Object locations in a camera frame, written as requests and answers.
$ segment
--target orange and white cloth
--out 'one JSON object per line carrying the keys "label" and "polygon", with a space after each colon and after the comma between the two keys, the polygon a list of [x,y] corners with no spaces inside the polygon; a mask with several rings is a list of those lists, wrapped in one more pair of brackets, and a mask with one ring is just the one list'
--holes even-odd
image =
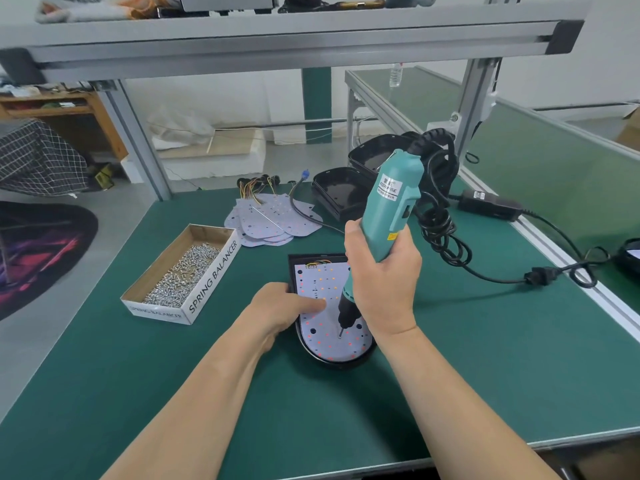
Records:
{"label": "orange and white cloth", "polygon": [[180,0],[40,0],[38,23],[153,18],[157,7],[181,8]]}

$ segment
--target green table mat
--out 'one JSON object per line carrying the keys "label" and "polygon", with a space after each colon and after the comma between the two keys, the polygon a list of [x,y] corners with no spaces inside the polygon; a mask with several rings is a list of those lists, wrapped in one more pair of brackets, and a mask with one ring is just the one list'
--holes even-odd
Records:
{"label": "green table mat", "polygon": [[[388,70],[356,74],[423,129],[430,121],[448,120],[458,104],[458,83],[419,68],[405,69],[402,85],[393,89]],[[470,151],[480,158],[475,165],[464,163],[473,174],[560,226],[580,249],[604,246],[615,254],[624,241],[640,237],[640,156],[633,158],[564,123],[503,102],[480,126]],[[532,222],[567,249],[554,231]],[[640,313],[640,278],[613,264],[598,268],[596,275]]]}
{"label": "green table mat", "polygon": [[[283,247],[243,248],[194,325],[132,316],[123,291],[187,224],[222,225],[236,197],[199,191],[152,206],[0,424],[3,479],[99,478],[253,294],[266,281],[287,281],[287,254],[344,250],[342,236],[325,229]],[[308,186],[300,198],[310,201]],[[454,218],[478,271],[514,278],[547,263],[505,222]],[[482,282],[444,264],[415,222],[412,231],[424,257],[421,329],[526,441],[640,426],[640,346],[569,279],[528,290]],[[258,364],[220,479],[427,456],[379,350],[356,369],[331,371],[289,329]]]}

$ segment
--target black and white plaid fabric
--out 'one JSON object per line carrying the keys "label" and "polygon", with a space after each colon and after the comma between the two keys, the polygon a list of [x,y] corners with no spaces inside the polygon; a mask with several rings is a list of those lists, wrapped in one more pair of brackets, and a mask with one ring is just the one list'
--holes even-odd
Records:
{"label": "black and white plaid fabric", "polygon": [[57,196],[87,188],[86,162],[40,120],[0,121],[0,189]]}

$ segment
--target person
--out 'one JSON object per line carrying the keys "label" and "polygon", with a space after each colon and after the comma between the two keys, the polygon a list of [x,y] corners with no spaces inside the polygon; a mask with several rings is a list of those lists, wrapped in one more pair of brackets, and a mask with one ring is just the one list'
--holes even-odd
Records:
{"label": "person", "polygon": [[[557,480],[416,325],[413,296],[422,258],[409,228],[380,263],[357,222],[347,223],[344,245],[358,307],[441,478]],[[324,307],[324,300],[287,293],[285,283],[265,285],[102,480],[215,479],[261,355],[299,314]]]}

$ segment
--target hand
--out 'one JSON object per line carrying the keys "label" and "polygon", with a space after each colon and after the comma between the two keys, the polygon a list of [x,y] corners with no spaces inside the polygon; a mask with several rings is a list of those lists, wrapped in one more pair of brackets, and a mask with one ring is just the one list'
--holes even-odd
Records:
{"label": "hand", "polygon": [[351,265],[353,297],[376,340],[416,327],[413,295],[422,257],[408,226],[398,234],[386,259],[376,263],[359,221],[344,227],[344,247]]}
{"label": "hand", "polygon": [[288,328],[302,313],[319,313],[324,310],[323,299],[306,298],[287,293],[286,283],[267,283],[251,300],[246,311],[251,319],[259,321],[268,335],[276,336]]}

